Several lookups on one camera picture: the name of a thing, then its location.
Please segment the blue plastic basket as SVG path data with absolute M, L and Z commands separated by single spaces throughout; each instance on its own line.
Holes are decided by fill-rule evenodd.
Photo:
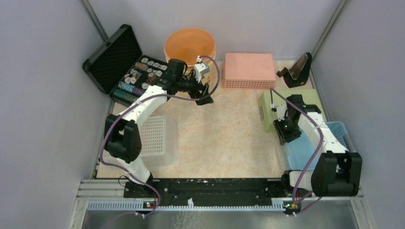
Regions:
M 349 136 L 349 133 L 343 122 L 326 122 L 326 125 L 343 146 L 351 152 L 354 151 L 352 146 L 347 145 L 347 137 Z M 299 138 L 289 143 L 285 143 L 282 146 L 282 151 L 286 161 L 287 170 L 302 170 L 315 151 L 315 147 L 307 135 L 302 131 Z

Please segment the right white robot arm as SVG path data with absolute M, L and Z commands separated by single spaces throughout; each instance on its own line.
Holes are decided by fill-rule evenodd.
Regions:
M 280 191 L 298 202 L 299 189 L 318 197 L 354 197 L 360 188 L 362 157 L 351 152 L 338 141 L 315 104 L 307 104 L 300 94 L 285 98 L 284 105 L 271 105 L 277 114 L 273 122 L 281 145 L 292 143 L 305 134 L 314 152 L 304 168 L 289 172 L 286 180 L 280 183 Z

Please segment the orange capybara bucket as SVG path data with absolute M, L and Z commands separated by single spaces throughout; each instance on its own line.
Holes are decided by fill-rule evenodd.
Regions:
M 193 69 L 198 56 L 216 58 L 216 42 L 206 30 L 196 27 L 180 29 L 172 33 L 164 44 L 165 59 L 179 59 L 188 65 L 187 73 Z

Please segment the green plastic basket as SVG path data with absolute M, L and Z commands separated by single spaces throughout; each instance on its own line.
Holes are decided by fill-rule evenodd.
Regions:
M 301 94 L 306 104 L 315 104 L 321 110 L 323 119 L 326 121 L 326 115 L 320 102 L 320 98 L 315 89 L 286 89 L 277 90 L 283 97 L 287 98 L 292 94 Z M 265 133 L 274 132 L 273 121 L 277 119 L 277 114 L 271 111 L 270 91 L 264 91 L 258 99 L 258 109 L 261 118 L 262 130 Z

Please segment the pink plastic basket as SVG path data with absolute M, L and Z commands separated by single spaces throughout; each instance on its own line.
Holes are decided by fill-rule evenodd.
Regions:
M 276 84 L 273 55 L 270 53 L 226 53 L 223 87 L 240 90 L 269 90 Z

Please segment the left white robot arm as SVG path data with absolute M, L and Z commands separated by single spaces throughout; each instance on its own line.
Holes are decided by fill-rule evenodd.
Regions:
M 135 191 L 141 197 L 148 197 L 153 192 L 151 172 L 144 165 L 140 153 L 142 142 L 139 130 L 149 116 L 170 98 L 179 99 L 178 92 L 187 93 L 187 101 L 197 105 L 212 104 L 212 94 L 216 88 L 209 89 L 208 83 L 202 78 L 210 71 L 204 59 L 212 62 L 213 58 L 200 55 L 189 74 L 186 74 L 186 63 L 178 59 L 170 59 L 168 68 L 162 76 L 152 81 L 142 96 L 118 115 L 110 114 L 105 121 L 105 133 L 102 143 L 103 150 L 114 157 L 117 168 L 127 172 L 135 184 Z

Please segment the white perforated plastic basket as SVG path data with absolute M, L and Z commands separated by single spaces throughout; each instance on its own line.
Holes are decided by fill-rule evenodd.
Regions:
M 174 163 L 178 152 L 178 125 L 165 116 L 153 116 L 138 126 L 134 121 L 120 119 L 107 135 L 117 115 L 109 115 L 105 122 L 104 146 L 101 159 L 107 163 L 118 160 L 131 163 L 141 159 L 147 168 L 166 167 Z

